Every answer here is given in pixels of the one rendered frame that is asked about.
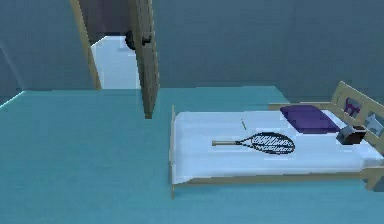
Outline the grey-brown room door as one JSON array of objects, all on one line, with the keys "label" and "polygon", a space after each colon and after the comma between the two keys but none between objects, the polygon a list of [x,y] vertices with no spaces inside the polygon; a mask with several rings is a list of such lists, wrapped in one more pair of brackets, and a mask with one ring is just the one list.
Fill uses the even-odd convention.
[{"label": "grey-brown room door", "polygon": [[[151,119],[160,87],[152,0],[129,0],[129,9],[143,109],[145,118]],[[142,37],[150,34],[151,43],[142,46]]]}]

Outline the black tennis racket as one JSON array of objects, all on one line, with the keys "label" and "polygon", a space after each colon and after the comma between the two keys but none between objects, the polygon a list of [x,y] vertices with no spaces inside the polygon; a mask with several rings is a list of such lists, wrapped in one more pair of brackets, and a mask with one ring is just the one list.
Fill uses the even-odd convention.
[{"label": "black tennis racket", "polygon": [[213,146],[244,146],[256,151],[271,154],[284,155],[295,151],[295,143],[288,136],[276,132],[259,132],[242,140],[213,140]]}]

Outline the purple pillow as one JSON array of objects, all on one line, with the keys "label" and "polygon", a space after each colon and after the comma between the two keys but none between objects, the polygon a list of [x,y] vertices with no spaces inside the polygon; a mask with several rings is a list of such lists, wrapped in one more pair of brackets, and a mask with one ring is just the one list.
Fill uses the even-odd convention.
[{"label": "purple pillow", "polygon": [[324,112],[312,105],[290,105],[280,108],[286,120],[302,134],[337,133],[340,128]]}]

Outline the wooden bed with white sheet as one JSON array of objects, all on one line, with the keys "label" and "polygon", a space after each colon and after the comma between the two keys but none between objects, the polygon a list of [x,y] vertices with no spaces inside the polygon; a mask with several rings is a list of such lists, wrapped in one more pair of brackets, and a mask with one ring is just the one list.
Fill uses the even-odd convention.
[{"label": "wooden bed with white sheet", "polygon": [[[360,105],[356,117],[345,111],[345,100]],[[302,134],[286,120],[280,108],[312,105],[340,128],[363,126],[359,144],[342,145],[337,133]],[[373,189],[384,177],[384,129],[377,136],[366,128],[372,114],[380,122],[384,105],[345,82],[339,82],[329,102],[274,103],[264,111],[176,112],[171,118],[169,172],[173,187],[199,184],[268,183],[331,179],[362,179]],[[244,130],[241,119],[245,122]],[[242,140],[259,132],[276,132],[291,138],[295,151],[271,155],[213,140]]]}]

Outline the purple animal figure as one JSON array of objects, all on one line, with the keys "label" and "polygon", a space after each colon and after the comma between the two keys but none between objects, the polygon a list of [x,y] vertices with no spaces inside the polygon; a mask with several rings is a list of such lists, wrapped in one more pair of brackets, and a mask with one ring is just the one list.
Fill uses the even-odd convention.
[{"label": "purple animal figure", "polygon": [[356,117],[360,112],[360,105],[352,98],[347,98],[345,100],[344,111],[350,117]]}]

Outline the black and grey box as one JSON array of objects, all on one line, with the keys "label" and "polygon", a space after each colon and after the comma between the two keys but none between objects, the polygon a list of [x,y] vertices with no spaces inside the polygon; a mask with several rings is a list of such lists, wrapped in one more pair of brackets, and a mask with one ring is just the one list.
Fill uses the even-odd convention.
[{"label": "black and grey box", "polygon": [[340,130],[336,139],[342,145],[359,144],[366,135],[367,130],[363,126],[346,126]]}]

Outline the grey animal figure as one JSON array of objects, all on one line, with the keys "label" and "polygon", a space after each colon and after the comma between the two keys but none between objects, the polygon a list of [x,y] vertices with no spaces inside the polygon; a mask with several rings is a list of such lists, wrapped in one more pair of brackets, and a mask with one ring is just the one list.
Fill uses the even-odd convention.
[{"label": "grey animal figure", "polygon": [[372,114],[366,118],[366,128],[373,132],[375,135],[379,136],[384,127],[381,123],[376,119],[376,115]]}]

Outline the tan wooden door frame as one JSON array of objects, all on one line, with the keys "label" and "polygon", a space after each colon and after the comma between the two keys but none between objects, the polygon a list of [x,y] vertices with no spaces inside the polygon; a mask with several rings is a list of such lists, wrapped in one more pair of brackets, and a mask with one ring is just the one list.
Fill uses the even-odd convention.
[{"label": "tan wooden door frame", "polygon": [[89,44],[89,37],[88,37],[88,33],[84,23],[79,0],[69,0],[69,2],[71,4],[76,25],[78,27],[79,37],[82,43],[82,48],[83,48],[84,56],[87,62],[87,67],[90,72],[90,77],[92,78],[93,88],[96,90],[100,90],[101,83],[100,83],[98,71],[95,65],[91,46]]}]

